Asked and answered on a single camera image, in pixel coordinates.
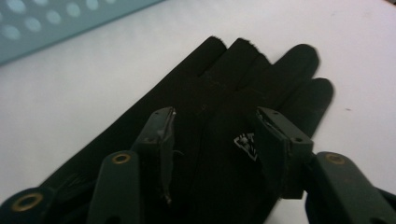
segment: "white table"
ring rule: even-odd
[[[396,193],[395,6],[168,0],[0,67],[0,202],[40,184],[210,35],[249,39],[271,62],[316,47],[335,95],[315,151],[348,156]],[[303,201],[281,201],[268,220],[306,222]]]

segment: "white dot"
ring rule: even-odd
[[[1,32],[3,36],[11,40],[17,40],[21,38],[21,32],[15,26],[5,25],[3,26]]]
[[[62,21],[61,15],[55,10],[50,10],[47,12],[47,20],[52,24],[59,24]]]
[[[49,0],[33,0],[33,1],[41,7],[44,7],[49,3]]]
[[[22,2],[22,0],[7,0],[7,5],[11,11],[15,13],[24,13],[26,12],[26,5]]]
[[[116,3],[117,0],[106,0],[109,4],[114,4]]]
[[[67,14],[69,14],[71,17],[79,17],[79,15],[81,14],[81,10],[76,3],[67,4],[66,11]]]
[[[96,10],[99,8],[98,0],[87,0],[87,8],[90,10]]]
[[[39,32],[41,30],[41,23],[36,18],[29,17],[25,20],[26,27],[33,32]]]

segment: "logo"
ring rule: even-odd
[[[257,151],[254,147],[254,133],[242,133],[234,140],[235,144],[242,148],[254,161],[257,160]]]

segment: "printed logo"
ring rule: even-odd
[[[242,148],[254,161],[257,160],[257,151],[254,147],[254,133],[242,133],[234,140],[235,144]]]

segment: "white surface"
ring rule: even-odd
[[[0,67],[0,202],[37,186],[210,35],[275,62],[307,43],[335,87],[315,151],[396,193],[396,7],[381,0],[168,0]],[[268,223],[306,223],[282,201]]]

